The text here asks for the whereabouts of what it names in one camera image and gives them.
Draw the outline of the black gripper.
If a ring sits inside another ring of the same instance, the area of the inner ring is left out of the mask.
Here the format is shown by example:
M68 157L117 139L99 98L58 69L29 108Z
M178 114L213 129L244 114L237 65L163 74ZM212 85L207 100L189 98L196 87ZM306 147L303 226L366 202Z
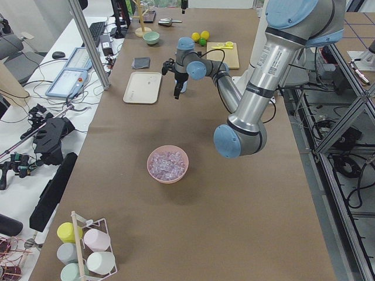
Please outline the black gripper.
M168 72L175 73L175 88L173 92L174 99L178 100L182 90L182 84L188 80L188 73L186 67L179 61L174 61L173 58L169 58L163 63L162 75L166 75Z

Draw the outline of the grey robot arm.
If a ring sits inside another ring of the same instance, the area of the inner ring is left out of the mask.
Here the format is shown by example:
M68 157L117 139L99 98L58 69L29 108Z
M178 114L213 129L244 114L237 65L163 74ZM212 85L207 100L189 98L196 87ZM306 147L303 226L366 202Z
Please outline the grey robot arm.
M214 132L216 150L226 158L252 155L266 144L261 117L295 53L338 42L344 31L345 1L269 1L265 7L266 42L245 89L240 91L222 61L203 58L189 37L178 41L175 59L165 61L162 75L175 75L174 97L188 78L212 78L230 115Z

